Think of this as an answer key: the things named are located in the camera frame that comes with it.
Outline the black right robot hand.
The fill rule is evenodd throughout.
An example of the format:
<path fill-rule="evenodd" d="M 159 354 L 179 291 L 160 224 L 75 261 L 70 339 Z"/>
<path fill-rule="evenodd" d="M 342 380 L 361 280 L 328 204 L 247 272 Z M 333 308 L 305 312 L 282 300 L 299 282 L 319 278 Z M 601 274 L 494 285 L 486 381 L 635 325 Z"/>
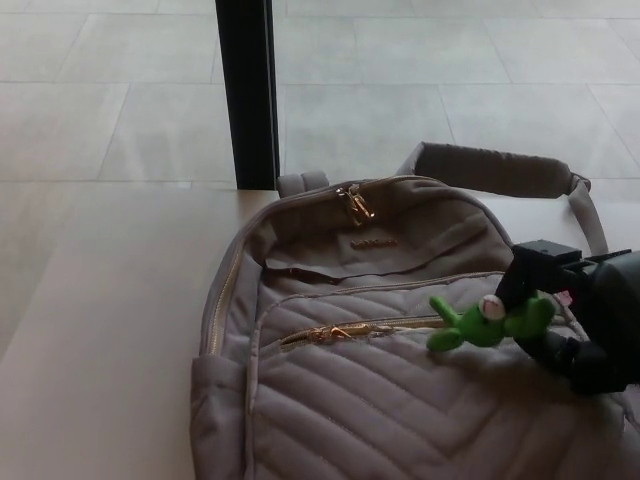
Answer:
<path fill-rule="evenodd" d="M 496 295 L 510 320 L 509 336 L 539 365 L 565 377 L 580 395 L 622 392 L 639 382 L 639 254 L 591 257 L 536 240 L 516 244 Z M 552 307 L 565 293 L 583 340 L 551 331 Z"/>

